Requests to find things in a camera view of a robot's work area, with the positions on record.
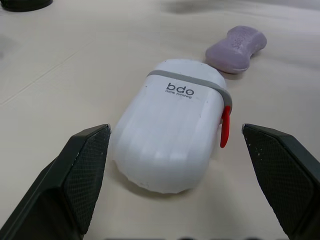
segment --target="bdo logo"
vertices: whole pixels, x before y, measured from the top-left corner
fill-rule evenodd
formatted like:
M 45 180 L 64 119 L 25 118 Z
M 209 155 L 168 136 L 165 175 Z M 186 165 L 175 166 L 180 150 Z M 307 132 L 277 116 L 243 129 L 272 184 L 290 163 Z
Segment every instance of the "bdo logo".
M 195 94 L 195 92 L 191 89 L 187 89 L 186 90 L 186 86 L 185 87 L 176 87 L 175 85 L 171 84 L 171 82 L 168 84 L 168 86 L 166 87 L 167 90 L 169 91 L 176 91 L 177 93 L 180 94 L 187 94 L 188 96 L 192 96 L 193 94 Z

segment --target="black object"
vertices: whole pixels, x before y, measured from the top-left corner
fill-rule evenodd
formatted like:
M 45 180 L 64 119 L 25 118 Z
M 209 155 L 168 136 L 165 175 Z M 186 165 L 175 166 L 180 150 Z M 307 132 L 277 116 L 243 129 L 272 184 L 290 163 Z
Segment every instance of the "black object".
M 81 240 L 102 185 L 111 130 L 73 135 L 44 168 L 0 230 L 0 240 Z
M 290 240 L 320 239 L 320 163 L 291 135 L 242 128 L 258 183 Z
M 0 0 L 2 7 L 11 12 L 28 12 L 45 8 L 53 0 Z

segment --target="textured grip pad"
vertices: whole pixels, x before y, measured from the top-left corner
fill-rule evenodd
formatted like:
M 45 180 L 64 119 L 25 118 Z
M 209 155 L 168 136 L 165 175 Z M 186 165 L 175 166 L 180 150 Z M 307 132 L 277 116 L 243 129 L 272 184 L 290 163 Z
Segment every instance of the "textured grip pad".
M 82 235 L 88 231 L 102 186 L 109 137 L 105 127 L 86 140 L 64 183 L 65 198 Z
M 313 199 L 313 182 L 277 139 L 247 126 L 243 135 L 258 183 L 283 231 L 291 235 Z
M 265 35 L 248 26 L 236 26 L 226 38 L 209 47 L 205 52 L 206 63 L 228 74 L 246 71 L 250 57 L 267 45 Z

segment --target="soap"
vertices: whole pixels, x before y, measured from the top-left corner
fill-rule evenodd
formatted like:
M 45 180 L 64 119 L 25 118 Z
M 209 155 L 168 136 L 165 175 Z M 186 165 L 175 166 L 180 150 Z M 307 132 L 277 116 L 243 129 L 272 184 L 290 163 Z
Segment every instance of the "soap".
M 249 26 L 230 29 L 226 38 L 205 52 L 206 63 L 228 74 L 239 74 L 250 65 L 250 57 L 267 45 L 266 36 Z

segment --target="container lid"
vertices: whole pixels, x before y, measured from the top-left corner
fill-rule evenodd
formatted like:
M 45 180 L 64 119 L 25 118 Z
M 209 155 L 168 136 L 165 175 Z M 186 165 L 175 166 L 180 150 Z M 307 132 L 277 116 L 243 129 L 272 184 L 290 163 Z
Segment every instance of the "container lid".
M 232 98 L 227 91 L 224 77 L 213 67 L 190 59 L 168 59 L 158 64 L 150 75 L 159 75 L 167 78 L 202 85 L 219 92 L 223 98 L 224 108 L 232 111 Z

